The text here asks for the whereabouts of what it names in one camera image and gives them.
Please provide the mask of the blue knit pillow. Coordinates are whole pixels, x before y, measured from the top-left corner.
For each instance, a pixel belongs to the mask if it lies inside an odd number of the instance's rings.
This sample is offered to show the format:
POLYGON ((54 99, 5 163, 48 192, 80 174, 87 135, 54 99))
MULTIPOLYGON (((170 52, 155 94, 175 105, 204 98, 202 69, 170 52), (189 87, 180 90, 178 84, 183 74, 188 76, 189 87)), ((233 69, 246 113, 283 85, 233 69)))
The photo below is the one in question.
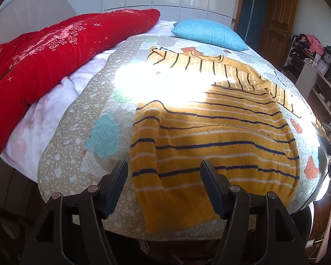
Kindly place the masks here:
POLYGON ((171 32, 178 38, 215 45, 235 51, 246 51, 249 47, 231 28, 204 19, 182 20, 174 24, 171 32))

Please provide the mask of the red patterned quilt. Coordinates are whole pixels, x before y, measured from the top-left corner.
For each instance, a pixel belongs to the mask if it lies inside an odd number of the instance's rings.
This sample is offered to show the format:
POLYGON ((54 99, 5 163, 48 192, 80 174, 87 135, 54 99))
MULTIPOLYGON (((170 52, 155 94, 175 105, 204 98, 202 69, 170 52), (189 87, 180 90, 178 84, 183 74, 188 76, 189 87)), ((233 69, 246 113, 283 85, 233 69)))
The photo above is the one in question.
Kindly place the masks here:
POLYGON ((30 105, 130 36, 150 30, 160 12, 122 9, 68 18, 0 45, 0 155, 30 105))

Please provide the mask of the white round headboard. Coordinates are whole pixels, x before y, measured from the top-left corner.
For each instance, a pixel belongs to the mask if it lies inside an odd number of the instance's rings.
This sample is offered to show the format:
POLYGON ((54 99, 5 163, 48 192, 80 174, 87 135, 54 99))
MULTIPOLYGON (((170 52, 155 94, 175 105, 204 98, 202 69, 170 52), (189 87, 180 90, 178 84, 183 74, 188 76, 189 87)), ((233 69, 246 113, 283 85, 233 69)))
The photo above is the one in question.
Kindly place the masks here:
POLYGON ((11 0, 0 9, 0 44, 74 16, 67 0, 11 0))

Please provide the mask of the brown wooden door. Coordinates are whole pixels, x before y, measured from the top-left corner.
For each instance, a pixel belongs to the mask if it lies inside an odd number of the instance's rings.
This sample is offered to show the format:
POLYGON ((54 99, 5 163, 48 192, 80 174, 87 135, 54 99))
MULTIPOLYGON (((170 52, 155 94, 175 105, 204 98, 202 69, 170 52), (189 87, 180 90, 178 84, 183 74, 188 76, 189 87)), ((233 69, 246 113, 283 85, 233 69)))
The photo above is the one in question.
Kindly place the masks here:
POLYGON ((298 0, 268 0, 257 52, 281 70, 291 48, 298 0))

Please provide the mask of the pink cloth on shelf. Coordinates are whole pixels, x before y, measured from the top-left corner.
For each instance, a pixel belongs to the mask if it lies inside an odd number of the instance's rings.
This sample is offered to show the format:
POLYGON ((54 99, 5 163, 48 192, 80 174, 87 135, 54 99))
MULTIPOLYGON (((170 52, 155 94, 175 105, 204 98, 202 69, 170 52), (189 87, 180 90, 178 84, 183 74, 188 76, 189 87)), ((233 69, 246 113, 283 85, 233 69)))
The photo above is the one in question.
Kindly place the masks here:
POLYGON ((320 41, 314 35, 306 35, 306 38, 310 43, 310 53, 317 53, 322 56, 324 53, 324 47, 321 45, 320 41))

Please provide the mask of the cluttered white shelf unit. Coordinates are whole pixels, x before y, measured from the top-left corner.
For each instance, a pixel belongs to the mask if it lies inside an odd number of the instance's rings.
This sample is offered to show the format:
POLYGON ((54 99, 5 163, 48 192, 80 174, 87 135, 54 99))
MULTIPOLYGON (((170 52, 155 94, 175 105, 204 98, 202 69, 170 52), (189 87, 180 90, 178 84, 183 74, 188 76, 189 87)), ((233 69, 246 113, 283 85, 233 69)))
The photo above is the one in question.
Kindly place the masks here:
POLYGON ((282 73, 295 84, 315 116, 328 123, 331 122, 331 66, 322 56, 310 53, 309 48, 306 34, 294 35, 282 73))

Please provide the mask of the pink fleece blanket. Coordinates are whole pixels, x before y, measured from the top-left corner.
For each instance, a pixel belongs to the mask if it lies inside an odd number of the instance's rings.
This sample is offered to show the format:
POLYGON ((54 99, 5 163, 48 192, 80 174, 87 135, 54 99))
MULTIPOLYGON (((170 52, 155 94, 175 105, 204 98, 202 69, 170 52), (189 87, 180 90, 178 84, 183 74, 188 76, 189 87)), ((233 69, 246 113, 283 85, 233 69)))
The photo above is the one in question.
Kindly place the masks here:
POLYGON ((47 72, 38 64, 28 78, 7 73, 0 82, 0 159, 37 181, 38 162, 67 107, 121 43, 137 34, 114 32, 106 50, 74 68, 47 72))

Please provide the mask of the yellow striped knit sweater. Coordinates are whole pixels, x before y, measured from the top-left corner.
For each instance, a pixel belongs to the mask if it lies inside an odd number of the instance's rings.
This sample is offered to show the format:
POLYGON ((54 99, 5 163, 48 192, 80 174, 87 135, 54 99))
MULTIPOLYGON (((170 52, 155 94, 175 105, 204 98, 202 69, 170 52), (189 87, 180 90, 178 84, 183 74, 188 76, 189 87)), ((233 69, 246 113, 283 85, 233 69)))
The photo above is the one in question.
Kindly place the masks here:
POLYGON ((203 160, 248 193, 272 191, 289 205, 300 160, 282 112, 292 110, 286 92, 225 56, 151 47, 147 63, 130 145, 146 232, 181 231, 217 217, 200 176, 203 160))

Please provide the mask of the patchwork heart bedspread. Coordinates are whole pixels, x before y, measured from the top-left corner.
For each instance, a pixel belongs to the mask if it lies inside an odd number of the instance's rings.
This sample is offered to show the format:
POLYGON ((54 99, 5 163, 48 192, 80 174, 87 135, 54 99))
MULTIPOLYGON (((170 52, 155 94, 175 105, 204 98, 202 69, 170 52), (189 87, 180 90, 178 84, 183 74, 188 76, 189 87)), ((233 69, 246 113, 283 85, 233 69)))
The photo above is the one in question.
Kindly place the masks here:
POLYGON ((181 231, 152 235, 146 232, 133 186, 130 145, 135 109, 150 73, 147 58, 151 47, 225 56, 251 66, 283 89, 290 97, 292 110, 282 112, 296 139, 300 160, 299 183, 291 202, 285 206, 294 213, 316 198, 327 171, 327 136, 288 78, 253 50, 235 51, 170 36, 137 35, 121 44, 64 113, 39 162, 38 183, 44 199, 56 191, 64 195, 82 192, 97 184, 123 159, 129 166, 128 178, 114 213, 103 221, 105 229, 144 240, 211 240, 221 236, 225 222, 218 215, 212 221, 181 231))

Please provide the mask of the small desk clock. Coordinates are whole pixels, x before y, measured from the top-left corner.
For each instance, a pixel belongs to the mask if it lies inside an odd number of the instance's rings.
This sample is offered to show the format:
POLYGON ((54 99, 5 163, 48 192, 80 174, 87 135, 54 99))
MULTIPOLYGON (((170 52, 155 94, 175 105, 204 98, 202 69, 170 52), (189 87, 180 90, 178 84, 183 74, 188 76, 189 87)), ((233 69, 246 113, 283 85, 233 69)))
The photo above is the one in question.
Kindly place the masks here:
POLYGON ((327 45, 324 47, 324 52, 322 55, 322 60, 328 65, 331 66, 331 46, 327 45))

